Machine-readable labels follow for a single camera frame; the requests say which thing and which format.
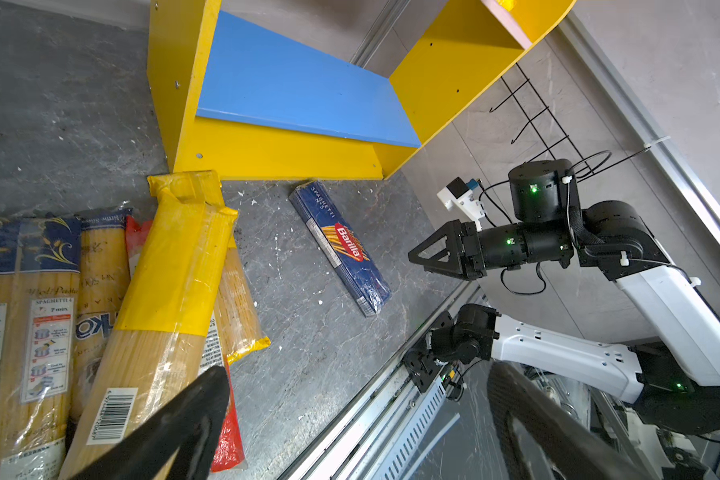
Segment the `barilla logo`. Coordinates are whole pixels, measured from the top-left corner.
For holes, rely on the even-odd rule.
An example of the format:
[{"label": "barilla logo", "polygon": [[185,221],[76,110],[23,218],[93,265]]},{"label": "barilla logo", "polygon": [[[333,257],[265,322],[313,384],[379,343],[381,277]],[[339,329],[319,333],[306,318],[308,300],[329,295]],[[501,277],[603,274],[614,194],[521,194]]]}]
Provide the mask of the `barilla logo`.
[{"label": "barilla logo", "polygon": [[360,245],[357,243],[357,239],[349,233],[349,228],[344,225],[336,224],[336,235],[338,235],[338,241],[344,246],[344,251],[352,256],[356,261],[363,261],[363,254],[360,250]]},{"label": "barilla logo", "polygon": [[111,313],[97,313],[96,315],[89,316],[85,320],[79,322],[74,328],[75,337],[78,340],[85,340],[86,338],[94,336],[100,332],[104,335],[104,338],[108,338],[110,336],[110,331],[112,331],[112,327],[114,327],[114,324],[110,323],[111,317],[114,317]]}]

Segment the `wire grid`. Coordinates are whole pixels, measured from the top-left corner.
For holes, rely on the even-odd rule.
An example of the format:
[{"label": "wire grid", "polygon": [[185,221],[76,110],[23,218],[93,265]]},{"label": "wire grid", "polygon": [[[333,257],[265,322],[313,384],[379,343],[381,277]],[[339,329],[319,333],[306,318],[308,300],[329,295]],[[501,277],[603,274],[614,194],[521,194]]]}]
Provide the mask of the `wire grid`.
[{"label": "wire grid", "polygon": [[[555,154],[552,151],[552,149],[557,147],[557,145],[563,143],[564,141],[567,141],[570,144],[570,146],[574,149],[576,154],[579,156],[579,160],[584,161],[586,168],[589,169],[589,172],[587,172],[587,173],[593,174],[594,169],[590,166],[589,162],[584,159],[584,156],[581,154],[581,151],[576,146],[576,143],[574,143],[574,141],[570,138],[570,135],[568,135],[568,132],[566,132],[566,130],[563,128],[563,125],[560,124],[560,122],[557,120],[557,117],[555,117],[554,113],[552,113],[552,109],[549,107],[549,105],[547,105],[547,102],[545,102],[544,99],[541,97],[541,95],[539,94],[539,92],[536,89],[536,87],[534,86],[534,84],[530,81],[530,78],[528,78],[528,76],[525,74],[525,71],[523,70],[523,68],[520,66],[519,63],[516,63],[514,66],[523,75],[522,83],[520,83],[519,87],[517,87],[515,90],[513,90],[509,86],[509,83],[507,83],[507,81],[504,79],[504,76],[502,75],[501,81],[502,81],[502,83],[504,83],[504,86],[507,87],[507,90],[509,91],[509,95],[504,100],[502,100],[498,105],[496,105],[495,107],[492,107],[490,110],[488,110],[489,113],[495,112],[496,110],[499,109],[499,107],[501,105],[505,104],[509,99],[513,99],[515,101],[515,103],[518,104],[520,111],[522,111],[523,115],[525,116],[526,122],[523,125],[523,127],[520,129],[518,134],[515,135],[515,137],[512,139],[510,144],[514,144],[514,142],[516,142],[520,138],[520,136],[523,134],[523,132],[530,126],[534,130],[534,132],[536,132],[536,135],[538,136],[539,140],[541,140],[541,143],[544,145],[544,149],[541,152],[539,152],[537,155],[533,156],[531,159],[526,160],[524,163],[536,160],[538,157],[546,154],[547,152],[549,152],[549,155],[553,159],[556,160],[557,157],[555,157]],[[539,112],[536,113],[533,117],[528,115],[528,111],[525,109],[522,102],[520,102],[520,100],[518,99],[518,96],[517,96],[517,93],[526,86],[528,86],[528,88],[530,88],[534,92],[534,94],[536,95],[536,98],[538,98],[539,102],[542,105],[542,109],[539,110]],[[534,124],[534,120],[537,120],[543,114],[548,114],[554,121],[554,124],[557,125],[557,128],[563,134],[563,137],[561,139],[555,141],[552,144],[547,143],[547,140],[544,138],[544,136],[541,134],[541,132],[539,132],[538,128],[536,128],[536,125]]]}]

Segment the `spaghetti box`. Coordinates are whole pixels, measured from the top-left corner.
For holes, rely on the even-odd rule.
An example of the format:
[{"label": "spaghetti box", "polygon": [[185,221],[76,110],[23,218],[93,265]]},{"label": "spaghetti box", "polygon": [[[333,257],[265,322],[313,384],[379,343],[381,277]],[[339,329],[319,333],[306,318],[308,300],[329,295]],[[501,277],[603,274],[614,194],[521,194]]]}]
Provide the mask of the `spaghetti box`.
[{"label": "spaghetti box", "polygon": [[365,316],[377,314],[392,292],[350,225],[318,181],[288,197]]}]

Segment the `blue shelf board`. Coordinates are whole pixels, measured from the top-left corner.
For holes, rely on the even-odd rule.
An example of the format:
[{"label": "blue shelf board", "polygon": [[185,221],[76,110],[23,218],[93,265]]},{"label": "blue shelf board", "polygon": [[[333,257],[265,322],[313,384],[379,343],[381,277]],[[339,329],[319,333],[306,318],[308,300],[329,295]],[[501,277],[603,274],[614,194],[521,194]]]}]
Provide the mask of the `blue shelf board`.
[{"label": "blue shelf board", "polygon": [[392,84],[220,12],[197,116],[421,147]]}]

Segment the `barilla spaghetti illustration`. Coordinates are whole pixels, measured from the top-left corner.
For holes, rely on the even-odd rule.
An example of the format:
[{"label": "barilla spaghetti illustration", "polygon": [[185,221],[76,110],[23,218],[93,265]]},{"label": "barilla spaghetti illustration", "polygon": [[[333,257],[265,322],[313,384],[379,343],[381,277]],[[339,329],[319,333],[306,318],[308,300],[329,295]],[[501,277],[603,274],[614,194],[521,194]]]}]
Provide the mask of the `barilla spaghetti illustration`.
[{"label": "barilla spaghetti illustration", "polygon": [[288,197],[365,316],[377,314],[392,295],[382,274],[318,181]]}]

